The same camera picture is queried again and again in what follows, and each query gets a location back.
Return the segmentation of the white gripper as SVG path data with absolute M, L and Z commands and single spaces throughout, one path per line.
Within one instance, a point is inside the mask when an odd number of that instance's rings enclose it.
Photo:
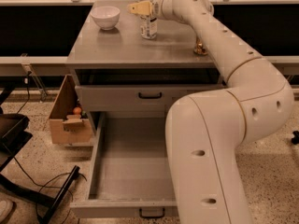
M 150 0 L 132 3 L 127 6 L 127 10 L 131 14 L 150 16 L 154 14 L 157 19 L 167 19 L 168 11 L 167 0 Z

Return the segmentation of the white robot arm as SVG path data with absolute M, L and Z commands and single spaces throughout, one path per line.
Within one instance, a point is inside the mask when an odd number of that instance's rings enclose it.
M 190 25 L 226 86 L 174 102 L 165 142 L 180 224 L 252 224 L 235 148 L 280 129 L 292 113 L 287 79 L 214 18 L 204 0 L 150 0 L 129 12 Z

